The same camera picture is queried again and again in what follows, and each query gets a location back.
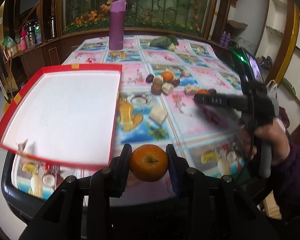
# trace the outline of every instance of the hand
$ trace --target hand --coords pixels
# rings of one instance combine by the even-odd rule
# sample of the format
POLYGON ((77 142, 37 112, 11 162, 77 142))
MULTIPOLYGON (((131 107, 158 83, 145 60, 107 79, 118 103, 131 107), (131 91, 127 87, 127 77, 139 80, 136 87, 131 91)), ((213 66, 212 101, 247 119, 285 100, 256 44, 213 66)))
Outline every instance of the hand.
MULTIPOLYGON (((287 135, 282 130, 279 123, 273 119, 272 124, 267 124, 258 127, 254 131, 255 136, 258 138, 267 140, 272 143, 272 162, 273 166, 281 164, 290 153, 290 145, 287 135)), ((241 131, 241 140, 243 142, 244 150, 246 155, 249 154, 251 135, 247 132, 245 128, 241 131)), ((256 155, 257 148, 253 146, 251 159, 256 155)))

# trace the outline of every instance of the tray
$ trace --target tray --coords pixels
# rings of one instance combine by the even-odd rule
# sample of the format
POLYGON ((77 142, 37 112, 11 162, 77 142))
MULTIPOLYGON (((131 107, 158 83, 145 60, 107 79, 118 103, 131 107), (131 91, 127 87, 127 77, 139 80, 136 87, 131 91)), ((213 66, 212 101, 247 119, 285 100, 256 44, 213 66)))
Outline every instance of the tray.
POLYGON ((2 117, 0 147, 49 164, 108 166, 121 72, 116 64, 40 69, 2 117))

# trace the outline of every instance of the purple water bottle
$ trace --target purple water bottle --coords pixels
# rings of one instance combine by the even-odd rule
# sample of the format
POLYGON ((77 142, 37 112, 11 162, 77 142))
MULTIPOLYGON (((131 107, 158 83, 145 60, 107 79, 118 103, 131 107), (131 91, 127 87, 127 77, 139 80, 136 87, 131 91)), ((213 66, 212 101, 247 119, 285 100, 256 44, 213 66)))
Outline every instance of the purple water bottle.
POLYGON ((126 0, 118 0, 110 7, 109 49, 123 49, 124 15, 128 8, 126 0))
POLYGON ((226 32, 223 32, 220 42, 219 42, 220 46, 223 46, 223 44, 225 43, 226 36, 227 36, 226 32))
POLYGON ((225 43, 223 44, 224 47, 228 47, 229 43, 231 41, 231 36, 230 33, 227 34, 226 39, 225 39, 225 43))

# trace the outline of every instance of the person's arm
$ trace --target person's arm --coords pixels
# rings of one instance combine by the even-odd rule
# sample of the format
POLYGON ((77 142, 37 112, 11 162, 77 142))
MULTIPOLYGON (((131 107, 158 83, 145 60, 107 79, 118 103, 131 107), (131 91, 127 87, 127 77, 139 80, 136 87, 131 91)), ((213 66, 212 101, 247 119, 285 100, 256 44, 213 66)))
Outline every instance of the person's arm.
MULTIPOLYGON (((279 123, 259 127, 255 135, 268 140, 273 145, 270 181, 273 186, 274 198, 283 213, 290 213, 297 206, 300 207, 300 147, 289 143, 288 138, 279 123)), ((251 137, 243 129, 241 139, 245 152, 250 149, 251 137)), ((253 147, 252 157, 257 153, 253 147)))

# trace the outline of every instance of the table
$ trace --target table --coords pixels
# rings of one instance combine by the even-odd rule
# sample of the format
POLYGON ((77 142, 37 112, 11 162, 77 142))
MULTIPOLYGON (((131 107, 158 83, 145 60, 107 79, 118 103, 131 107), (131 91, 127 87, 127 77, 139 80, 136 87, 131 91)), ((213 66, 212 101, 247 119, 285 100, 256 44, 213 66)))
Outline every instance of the table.
MULTIPOLYGON (((163 149, 172 143, 179 156, 186 158, 208 176, 233 174, 243 166, 236 132, 238 115, 224 109, 195 105, 193 95, 186 95, 186 85, 216 89, 219 93, 242 94, 239 76, 219 60, 209 44, 178 39, 175 52, 149 47, 156 36, 125 36, 121 51, 110 51, 108 37, 85 40, 63 63, 118 63, 122 64, 119 107, 115 127, 114 156, 119 156, 125 143, 132 149, 143 144, 156 144, 163 149), (173 70, 180 84, 166 96, 151 93, 146 82, 149 74, 161 75, 173 70), (153 106, 168 112, 162 126, 149 118, 153 106), (127 116, 133 125, 119 117, 127 116)), ((90 176, 94 171, 52 167, 16 155, 11 172, 14 187, 39 198, 47 199, 68 175, 77 178, 90 176)), ((146 183, 129 175, 122 198, 112 199, 111 205, 131 205, 160 201, 174 197, 169 174, 154 183, 146 183)))

